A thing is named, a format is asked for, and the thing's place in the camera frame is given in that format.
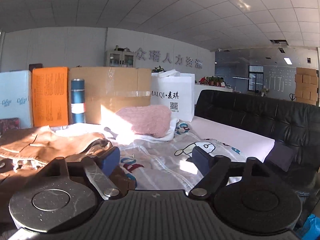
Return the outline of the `stacked cardboard boxes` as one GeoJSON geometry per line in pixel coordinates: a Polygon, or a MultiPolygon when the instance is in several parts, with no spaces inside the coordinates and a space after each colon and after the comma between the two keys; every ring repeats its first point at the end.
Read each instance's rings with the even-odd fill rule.
{"type": "Polygon", "coordinates": [[[319,101],[319,72],[316,69],[296,68],[296,101],[317,106],[319,101]]]}

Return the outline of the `blue thermos bottle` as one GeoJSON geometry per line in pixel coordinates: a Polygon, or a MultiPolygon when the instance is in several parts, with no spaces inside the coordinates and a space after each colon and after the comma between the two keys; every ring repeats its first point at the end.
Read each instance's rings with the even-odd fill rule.
{"type": "Polygon", "coordinates": [[[72,123],[85,123],[85,81],[71,80],[71,114],[72,123]]]}

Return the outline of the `glass display cabinet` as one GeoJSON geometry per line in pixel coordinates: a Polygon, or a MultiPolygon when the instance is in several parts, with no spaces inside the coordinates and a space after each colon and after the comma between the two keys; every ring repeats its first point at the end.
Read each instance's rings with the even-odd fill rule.
{"type": "Polygon", "coordinates": [[[128,51],[106,51],[104,66],[135,68],[136,55],[128,51]]]}

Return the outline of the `dark purple cushion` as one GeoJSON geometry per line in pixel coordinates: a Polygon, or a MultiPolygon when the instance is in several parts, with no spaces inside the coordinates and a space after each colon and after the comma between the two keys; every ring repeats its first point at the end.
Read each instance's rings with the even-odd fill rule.
{"type": "Polygon", "coordinates": [[[287,172],[295,155],[296,152],[292,148],[285,146],[282,142],[276,141],[264,163],[272,164],[287,172]]]}

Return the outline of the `blue plastic bag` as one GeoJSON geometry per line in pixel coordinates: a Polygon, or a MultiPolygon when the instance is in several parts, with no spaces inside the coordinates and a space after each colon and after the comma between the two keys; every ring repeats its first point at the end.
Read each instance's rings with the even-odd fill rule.
{"type": "Polygon", "coordinates": [[[320,218],[311,214],[303,227],[297,230],[297,235],[302,240],[318,240],[320,238],[320,218]]]}

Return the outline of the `large cardboard box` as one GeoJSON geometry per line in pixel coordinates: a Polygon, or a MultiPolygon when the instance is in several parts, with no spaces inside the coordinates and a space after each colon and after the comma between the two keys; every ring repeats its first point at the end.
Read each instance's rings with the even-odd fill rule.
{"type": "Polygon", "coordinates": [[[151,70],[126,67],[74,67],[69,79],[85,81],[85,119],[102,124],[124,107],[150,105],[151,70]]]}

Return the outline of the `black leather sofa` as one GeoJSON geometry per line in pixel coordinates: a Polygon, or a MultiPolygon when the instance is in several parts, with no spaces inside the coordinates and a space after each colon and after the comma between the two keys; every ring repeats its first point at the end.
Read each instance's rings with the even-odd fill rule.
{"type": "Polygon", "coordinates": [[[282,142],[296,155],[287,172],[266,163],[298,194],[301,228],[319,202],[319,107],[248,94],[203,90],[195,116],[282,142]]]}

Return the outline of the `white shopping bag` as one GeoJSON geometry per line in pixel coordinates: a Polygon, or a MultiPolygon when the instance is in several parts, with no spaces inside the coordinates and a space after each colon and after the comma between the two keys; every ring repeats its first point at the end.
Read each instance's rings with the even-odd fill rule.
{"type": "Polygon", "coordinates": [[[191,122],[195,111],[195,75],[170,70],[151,74],[151,104],[167,106],[171,115],[191,122]]]}

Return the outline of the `pink knitted sweater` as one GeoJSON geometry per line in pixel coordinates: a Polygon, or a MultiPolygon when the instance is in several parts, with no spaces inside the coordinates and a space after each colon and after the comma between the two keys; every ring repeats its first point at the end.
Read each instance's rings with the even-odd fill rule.
{"type": "Polygon", "coordinates": [[[125,107],[117,111],[116,116],[127,122],[134,134],[154,138],[164,137],[171,122],[171,110],[163,105],[125,107]]]}

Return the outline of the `orange box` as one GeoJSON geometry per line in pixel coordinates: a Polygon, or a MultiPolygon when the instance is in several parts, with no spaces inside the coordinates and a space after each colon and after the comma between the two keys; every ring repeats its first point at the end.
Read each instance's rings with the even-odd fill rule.
{"type": "Polygon", "coordinates": [[[32,71],[35,127],[68,125],[68,74],[68,67],[36,68],[32,71]]]}

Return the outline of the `brown leather vest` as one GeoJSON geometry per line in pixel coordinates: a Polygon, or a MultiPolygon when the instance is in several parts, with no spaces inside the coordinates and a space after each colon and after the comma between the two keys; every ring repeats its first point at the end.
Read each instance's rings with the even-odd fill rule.
{"type": "Polygon", "coordinates": [[[77,162],[112,150],[112,142],[98,132],[68,137],[48,126],[7,130],[1,135],[1,223],[12,222],[8,208],[12,195],[53,159],[77,162]]]}

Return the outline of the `cartoon print bed sheet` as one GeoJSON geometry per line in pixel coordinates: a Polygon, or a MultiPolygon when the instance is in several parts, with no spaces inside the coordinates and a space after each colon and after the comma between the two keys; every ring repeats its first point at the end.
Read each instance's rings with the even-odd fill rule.
{"type": "Polygon", "coordinates": [[[119,166],[138,190],[189,192],[203,177],[190,161],[196,146],[211,156],[224,155],[244,163],[248,157],[264,161],[275,143],[262,135],[199,117],[192,122],[172,119],[162,138],[134,134],[124,120],[104,125],[73,124],[54,127],[53,131],[65,137],[102,133],[120,149],[119,166]]]}

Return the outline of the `red potted flowers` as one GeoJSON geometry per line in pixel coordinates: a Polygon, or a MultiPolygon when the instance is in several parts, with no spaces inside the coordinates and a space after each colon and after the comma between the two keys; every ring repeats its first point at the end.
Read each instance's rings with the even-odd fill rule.
{"type": "Polygon", "coordinates": [[[224,82],[223,77],[211,76],[211,77],[202,77],[199,81],[201,85],[217,86],[222,87],[224,82]]]}

